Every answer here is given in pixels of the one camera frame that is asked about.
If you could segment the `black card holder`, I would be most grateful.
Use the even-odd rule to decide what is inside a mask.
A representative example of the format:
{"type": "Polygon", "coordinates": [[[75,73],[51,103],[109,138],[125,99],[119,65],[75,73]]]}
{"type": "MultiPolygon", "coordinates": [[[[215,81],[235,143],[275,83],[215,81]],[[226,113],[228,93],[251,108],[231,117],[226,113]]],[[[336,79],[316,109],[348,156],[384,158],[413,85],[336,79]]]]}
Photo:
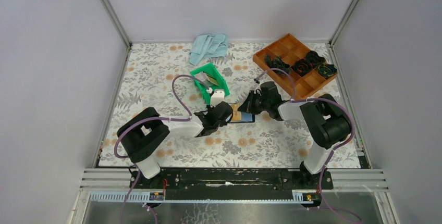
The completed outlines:
{"type": "Polygon", "coordinates": [[[232,122],[231,118],[232,118],[232,116],[228,120],[229,123],[253,123],[253,122],[255,122],[255,115],[248,114],[248,113],[242,113],[242,120],[240,122],[232,122]]]}

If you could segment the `gold credit card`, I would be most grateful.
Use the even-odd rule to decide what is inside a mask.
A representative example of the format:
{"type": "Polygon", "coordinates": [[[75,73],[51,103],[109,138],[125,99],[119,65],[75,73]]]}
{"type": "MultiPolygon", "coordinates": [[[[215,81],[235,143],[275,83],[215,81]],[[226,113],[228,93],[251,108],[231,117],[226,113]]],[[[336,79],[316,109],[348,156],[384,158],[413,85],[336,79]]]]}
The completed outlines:
{"type": "Polygon", "coordinates": [[[242,113],[238,110],[239,106],[240,104],[238,103],[231,104],[231,107],[233,109],[231,118],[232,122],[240,122],[242,120],[242,113]]]}

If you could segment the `green plastic bin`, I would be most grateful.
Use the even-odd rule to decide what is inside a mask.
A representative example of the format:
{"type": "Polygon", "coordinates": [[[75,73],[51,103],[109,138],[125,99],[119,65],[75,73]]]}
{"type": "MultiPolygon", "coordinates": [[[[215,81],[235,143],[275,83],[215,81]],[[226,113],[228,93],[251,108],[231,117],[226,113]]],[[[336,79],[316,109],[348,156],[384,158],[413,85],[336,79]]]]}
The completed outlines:
{"type": "MultiPolygon", "coordinates": [[[[230,95],[229,88],[225,79],[218,72],[215,65],[212,63],[208,63],[204,66],[201,66],[195,70],[192,70],[190,74],[193,77],[201,80],[205,85],[210,87],[213,91],[215,90],[223,90],[225,92],[225,96],[230,95]]],[[[207,104],[210,104],[211,95],[207,92],[207,88],[202,85],[198,81],[194,81],[195,86],[200,90],[204,101],[207,104]]]]}

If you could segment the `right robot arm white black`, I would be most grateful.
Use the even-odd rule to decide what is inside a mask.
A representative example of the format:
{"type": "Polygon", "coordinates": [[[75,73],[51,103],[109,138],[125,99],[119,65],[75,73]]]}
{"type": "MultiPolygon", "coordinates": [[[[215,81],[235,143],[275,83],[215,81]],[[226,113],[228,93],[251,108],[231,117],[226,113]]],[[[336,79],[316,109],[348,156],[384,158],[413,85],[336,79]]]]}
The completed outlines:
{"type": "Polygon", "coordinates": [[[283,100],[274,82],[250,90],[238,111],[259,115],[265,111],[277,121],[303,120],[313,139],[309,155],[301,163],[300,184],[311,189],[320,181],[319,173],[332,152],[354,137],[354,120],[330,94],[304,100],[283,100]]]}

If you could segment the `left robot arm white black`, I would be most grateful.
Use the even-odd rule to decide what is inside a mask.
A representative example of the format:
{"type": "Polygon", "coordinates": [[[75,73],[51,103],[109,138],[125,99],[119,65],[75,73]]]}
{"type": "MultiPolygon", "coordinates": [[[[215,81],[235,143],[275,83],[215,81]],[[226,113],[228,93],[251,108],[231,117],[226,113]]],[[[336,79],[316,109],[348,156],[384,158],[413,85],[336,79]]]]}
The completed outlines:
{"type": "Polygon", "coordinates": [[[228,124],[232,107],[221,102],[191,116],[160,116],[149,107],[132,118],[117,131],[118,141],[131,162],[142,174],[142,182],[149,188],[160,185],[160,165],[154,157],[155,150],[168,138],[199,138],[209,136],[219,127],[228,124]]]}

